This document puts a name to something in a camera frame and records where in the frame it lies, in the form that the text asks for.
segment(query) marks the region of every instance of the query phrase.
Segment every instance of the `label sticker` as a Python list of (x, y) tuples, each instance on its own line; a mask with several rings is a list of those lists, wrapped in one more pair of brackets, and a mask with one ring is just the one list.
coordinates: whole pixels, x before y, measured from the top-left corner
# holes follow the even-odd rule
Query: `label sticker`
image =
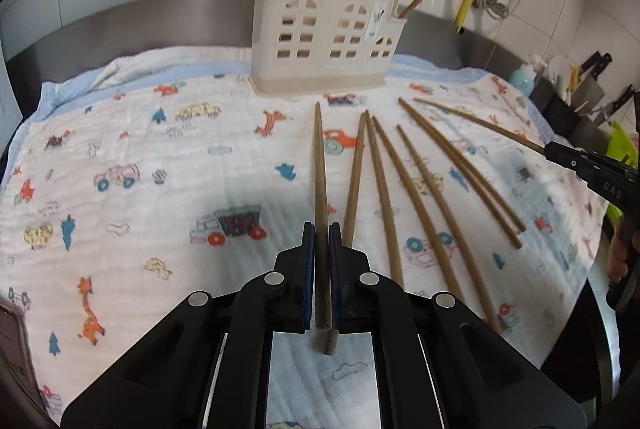
[(375, 5), (373, 5), (373, 12), (371, 14), (371, 19), (369, 19), (369, 25), (367, 25), (367, 31), (364, 35), (364, 40), (373, 41), (378, 36), (378, 29), (380, 28), (380, 23), (382, 21), (382, 16), (386, 11), (386, 3), (384, 1), (376, 1)]

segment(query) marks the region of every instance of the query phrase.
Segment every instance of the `human hand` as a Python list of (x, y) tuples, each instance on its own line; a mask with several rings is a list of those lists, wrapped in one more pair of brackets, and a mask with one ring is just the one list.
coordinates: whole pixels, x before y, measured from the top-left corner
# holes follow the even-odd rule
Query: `human hand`
[[(612, 283), (619, 283), (622, 278), (629, 272), (626, 265), (626, 256), (628, 250), (625, 242), (622, 241), (622, 228), (624, 225), (623, 218), (620, 218), (614, 229), (613, 239), (609, 247), (609, 259), (607, 260), (607, 277)], [(632, 244), (638, 252), (640, 252), (640, 231), (634, 232)]]

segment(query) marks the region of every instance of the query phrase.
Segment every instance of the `red wheel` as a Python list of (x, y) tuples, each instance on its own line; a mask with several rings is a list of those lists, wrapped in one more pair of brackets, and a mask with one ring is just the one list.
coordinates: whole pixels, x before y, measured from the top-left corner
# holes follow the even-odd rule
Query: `red wheel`
[(209, 241), (212, 247), (221, 247), (225, 244), (225, 236), (220, 234), (220, 232), (214, 232), (213, 234), (209, 234), (207, 241)]
[(267, 231), (265, 231), (265, 229), (263, 229), (260, 225), (256, 225), (251, 229), (251, 232), (249, 232), (249, 236), (256, 241), (260, 241), (261, 239), (267, 237)]

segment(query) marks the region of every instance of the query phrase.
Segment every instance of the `cartoon jeep print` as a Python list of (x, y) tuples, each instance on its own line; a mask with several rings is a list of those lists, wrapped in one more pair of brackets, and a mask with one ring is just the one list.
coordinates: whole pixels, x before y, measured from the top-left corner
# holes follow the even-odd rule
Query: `cartoon jeep print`
[(27, 292), (16, 292), (12, 287), (9, 287), (8, 299), (23, 312), (31, 310), (31, 299)]
[(209, 118), (216, 117), (222, 110), (217, 105), (209, 105), (209, 102), (203, 102), (202, 104), (188, 105), (183, 107), (175, 116), (175, 120), (191, 120), (194, 116), (208, 116)]
[(260, 209), (260, 205), (249, 205), (216, 210), (196, 221), (196, 229), (189, 233), (190, 241), (221, 247), (229, 236), (249, 235), (256, 241), (264, 239), (267, 232), (259, 224)]
[(324, 152), (338, 155), (345, 149), (356, 147), (358, 139), (347, 136), (342, 129), (328, 129), (324, 132)]
[(140, 171), (135, 164), (114, 165), (107, 172), (94, 176), (94, 186), (100, 192), (105, 192), (111, 183), (129, 189), (134, 183), (140, 180)]

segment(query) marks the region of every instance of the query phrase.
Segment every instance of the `plastic bottle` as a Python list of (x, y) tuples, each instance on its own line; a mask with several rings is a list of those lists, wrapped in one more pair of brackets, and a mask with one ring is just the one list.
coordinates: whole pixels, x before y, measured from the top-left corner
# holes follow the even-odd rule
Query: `plastic bottle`
[(509, 84), (519, 89), (524, 96), (529, 96), (536, 85), (536, 79), (540, 72), (545, 69), (545, 64), (538, 54), (532, 54), (530, 63), (523, 62), (521, 67), (511, 73)]

